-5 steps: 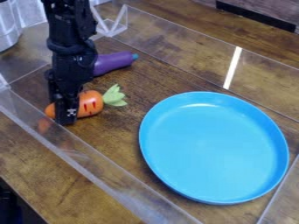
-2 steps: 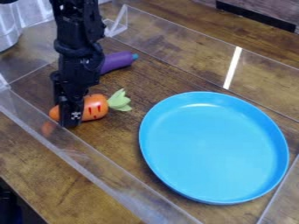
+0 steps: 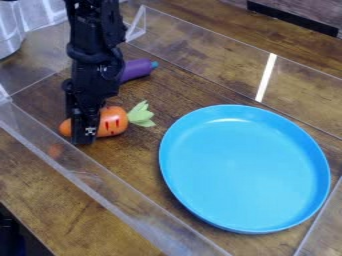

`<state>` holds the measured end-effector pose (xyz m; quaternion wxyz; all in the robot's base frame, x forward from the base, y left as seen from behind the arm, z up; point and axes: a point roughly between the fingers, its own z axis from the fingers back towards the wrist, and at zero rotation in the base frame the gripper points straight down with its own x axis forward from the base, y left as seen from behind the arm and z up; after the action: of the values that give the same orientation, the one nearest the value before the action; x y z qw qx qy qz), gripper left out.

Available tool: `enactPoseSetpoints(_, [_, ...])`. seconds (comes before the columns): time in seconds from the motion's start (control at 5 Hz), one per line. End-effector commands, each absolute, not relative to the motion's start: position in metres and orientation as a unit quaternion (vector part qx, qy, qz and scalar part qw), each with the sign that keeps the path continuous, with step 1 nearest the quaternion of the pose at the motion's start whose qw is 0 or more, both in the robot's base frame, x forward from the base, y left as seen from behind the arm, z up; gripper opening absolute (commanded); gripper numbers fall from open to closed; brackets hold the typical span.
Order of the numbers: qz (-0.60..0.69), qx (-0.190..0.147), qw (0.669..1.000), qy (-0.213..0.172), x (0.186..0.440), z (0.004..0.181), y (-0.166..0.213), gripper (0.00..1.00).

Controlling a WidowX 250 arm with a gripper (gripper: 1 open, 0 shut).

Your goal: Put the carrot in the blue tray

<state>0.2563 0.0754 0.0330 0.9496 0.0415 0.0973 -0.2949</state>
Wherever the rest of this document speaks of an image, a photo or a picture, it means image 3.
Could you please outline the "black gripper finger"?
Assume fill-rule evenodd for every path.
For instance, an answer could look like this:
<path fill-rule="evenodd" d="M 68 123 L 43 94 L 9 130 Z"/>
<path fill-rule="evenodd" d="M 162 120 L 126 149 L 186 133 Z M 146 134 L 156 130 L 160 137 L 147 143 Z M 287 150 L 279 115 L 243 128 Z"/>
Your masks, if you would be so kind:
<path fill-rule="evenodd" d="M 71 112 L 71 142 L 73 145 L 92 144 L 99 129 L 100 113 L 91 110 L 83 113 L 79 108 L 73 108 Z"/>
<path fill-rule="evenodd" d="M 72 83 L 63 83 L 61 86 L 65 94 L 65 117 L 72 118 L 73 110 L 76 108 L 76 99 L 72 92 Z"/>

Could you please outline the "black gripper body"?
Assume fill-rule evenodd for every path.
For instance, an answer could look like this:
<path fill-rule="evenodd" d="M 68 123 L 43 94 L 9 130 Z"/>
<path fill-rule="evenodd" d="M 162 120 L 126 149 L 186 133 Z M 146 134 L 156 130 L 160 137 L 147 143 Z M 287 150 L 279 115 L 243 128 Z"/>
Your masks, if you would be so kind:
<path fill-rule="evenodd" d="M 121 51 L 115 47 L 89 54 L 68 44 L 67 54 L 72 59 L 71 78 L 63 83 L 72 83 L 76 108 L 83 113 L 99 112 L 105 99 L 119 93 L 126 67 Z"/>

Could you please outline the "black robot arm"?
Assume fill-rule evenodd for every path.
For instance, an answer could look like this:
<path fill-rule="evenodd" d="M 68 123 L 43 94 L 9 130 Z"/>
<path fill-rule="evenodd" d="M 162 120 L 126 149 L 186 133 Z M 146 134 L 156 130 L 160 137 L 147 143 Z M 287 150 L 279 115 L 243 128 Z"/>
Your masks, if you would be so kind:
<path fill-rule="evenodd" d="M 71 78 L 63 82 L 65 116 L 73 145 L 92 144 L 99 132 L 100 109 L 116 96 L 126 62 L 117 45 L 126 41 L 119 0 L 64 0 L 69 22 L 67 55 Z"/>

